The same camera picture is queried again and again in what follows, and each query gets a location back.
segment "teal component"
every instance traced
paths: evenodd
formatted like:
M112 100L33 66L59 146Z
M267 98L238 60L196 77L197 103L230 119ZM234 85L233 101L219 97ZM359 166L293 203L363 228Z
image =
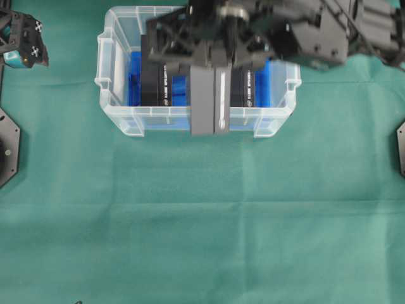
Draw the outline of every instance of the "teal component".
M11 33L10 27L6 27L3 30L3 35L5 38L8 38L10 36L10 33ZM4 62L12 68L27 68L23 63L23 60L21 58L19 51L11 51L8 53L4 53L3 58L4 58Z
M3 54L4 62L12 68L27 68L21 58L19 51L12 51Z

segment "black hexagonal base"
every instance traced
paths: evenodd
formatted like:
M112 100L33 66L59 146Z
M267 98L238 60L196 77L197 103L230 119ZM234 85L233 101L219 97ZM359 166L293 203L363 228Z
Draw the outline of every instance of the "black hexagonal base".
M7 183L18 171L20 152L20 128L0 109L0 187Z

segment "clear plastic bin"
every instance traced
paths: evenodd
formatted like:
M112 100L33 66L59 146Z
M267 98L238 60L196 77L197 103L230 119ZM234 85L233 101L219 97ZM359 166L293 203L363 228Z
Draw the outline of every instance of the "clear plastic bin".
M145 130L189 130L189 107L130 107L128 71L131 53L140 51L145 22L177 8L119 6L106 14L104 33L98 37L96 84L100 106L128 136L145 136ZM298 65L271 63L271 108L231 108L230 129L253 131L255 137L274 136L296 107L296 89L301 85Z

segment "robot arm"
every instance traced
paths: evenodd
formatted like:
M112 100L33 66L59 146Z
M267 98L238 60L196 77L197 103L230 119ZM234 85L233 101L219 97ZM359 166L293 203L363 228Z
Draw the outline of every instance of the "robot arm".
M0 64L12 68L48 66L42 24L31 15L0 8Z
M146 49L174 72L190 67L192 134L226 133L232 69L271 59L328 70L365 54L404 70L405 0L189 0L147 22Z

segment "green cloth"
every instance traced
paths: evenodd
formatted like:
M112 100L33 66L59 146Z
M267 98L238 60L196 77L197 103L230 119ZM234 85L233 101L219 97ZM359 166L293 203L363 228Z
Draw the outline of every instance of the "green cloth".
M44 23L50 67L4 74L22 150L0 190L0 303L404 303L405 75L303 68L272 139L126 137L94 84L105 12L181 3L13 1Z

